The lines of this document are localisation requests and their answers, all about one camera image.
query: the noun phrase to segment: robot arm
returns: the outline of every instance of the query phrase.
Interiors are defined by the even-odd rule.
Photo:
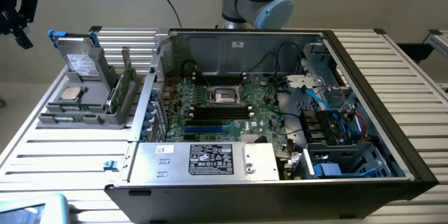
[[[0,0],[0,34],[13,34],[17,44],[29,49],[33,47],[24,28],[33,22],[37,0],[21,0],[20,10],[16,11],[17,0]]]
[[[279,29],[292,16],[292,0],[223,0],[224,28]]]

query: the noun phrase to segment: power supply label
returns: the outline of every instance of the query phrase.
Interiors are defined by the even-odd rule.
[[[189,146],[188,172],[191,175],[232,175],[232,145],[192,144]]]

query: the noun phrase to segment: cpu socket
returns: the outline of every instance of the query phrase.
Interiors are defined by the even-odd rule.
[[[217,103],[240,103],[239,89],[235,88],[215,88],[212,92],[212,100]]]

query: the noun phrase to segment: slotted metal table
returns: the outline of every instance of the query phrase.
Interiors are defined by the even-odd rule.
[[[377,30],[333,30],[361,73],[435,173],[440,185],[412,201],[395,201],[364,220],[304,223],[448,222],[448,97],[387,34]],[[156,29],[103,28],[97,36],[108,63],[123,68],[120,51],[131,47],[132,64],[145,74],[156,54]],[[104,171],[107,160],[125,162],[133,137],[131,114],[123,130],[35,129],[37,114],[61,87],[64,70],[0,155],[0,201],[61,192],[72,223],[129,223],[103,192],[120,171]]]

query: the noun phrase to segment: warning label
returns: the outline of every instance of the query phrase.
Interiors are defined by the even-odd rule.
[[[192,144],[189,146],[188,172],[191,175],[232,175],[232,145]]]
[[[67,55],[67,57],[80,76],[99,76],[93,60],[88,55]]]

